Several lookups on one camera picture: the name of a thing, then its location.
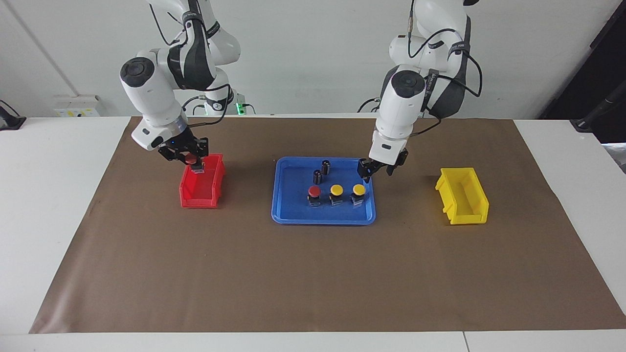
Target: white table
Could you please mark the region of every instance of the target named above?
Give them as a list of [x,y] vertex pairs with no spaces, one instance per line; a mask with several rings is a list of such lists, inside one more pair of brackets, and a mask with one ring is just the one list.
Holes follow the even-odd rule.
[[[127,123],[31,118],[0,133],[0,351],[626,351],[626,330],[27,335]],[[516,125],[625,311],[626,175],[569,122]]]

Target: black cylinder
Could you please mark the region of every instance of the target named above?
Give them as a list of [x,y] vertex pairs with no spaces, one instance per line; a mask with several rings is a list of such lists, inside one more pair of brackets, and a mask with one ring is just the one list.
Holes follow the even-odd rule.
[[322,175],[328,175],[329,172],[331,172],[331,162],[324,160],[322,162]]
[[313,171],[313,184],[319,185],[322,183],[322,173],[319,170]]

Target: red plastic container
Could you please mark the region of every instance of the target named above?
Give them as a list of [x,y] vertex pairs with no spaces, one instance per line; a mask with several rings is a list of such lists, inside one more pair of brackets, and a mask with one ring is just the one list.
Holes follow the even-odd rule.
[[224,173],[222,154],[209,154],[204,158],[204,173],[193,173],[187,165],[180,181],[180,205],[194,209],[217,208]]

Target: white wall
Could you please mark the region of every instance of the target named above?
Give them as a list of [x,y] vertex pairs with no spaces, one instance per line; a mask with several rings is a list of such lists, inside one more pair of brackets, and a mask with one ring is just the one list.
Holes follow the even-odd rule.
[[[467,8],[472,54],[485,72],[480,99],[457,116],[535,118],[569,80],[620,0],[482,0]],[[119,80],[140,49],[162,47],[143,0],[0,0],[0,98],[23,115],[52,115],[68,86],[8,11],[10,5],[81,94],[110,115],[136,111]],[[223,67],[259,113],[351,112],[380,92],[388,45],[406,31],[409,0],[213,0],[242,45]],[[160,15],[166,33],[177,24]],[[469,76],[477,83],[476,75]],[[179,99],[194,92],[177,93]]]

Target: yellow button cap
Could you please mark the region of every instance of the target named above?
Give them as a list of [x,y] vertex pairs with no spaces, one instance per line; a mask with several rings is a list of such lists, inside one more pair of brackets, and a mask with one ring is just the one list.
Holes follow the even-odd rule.
[[331,194],[338,197],[344,193],[344,188],[340,185],[334,185],[331,187]]
[[352,188],[352,193],[358,195],[358,196],[362,196],[365,194],[365,186],[363,185],[354,185],[354,187]]

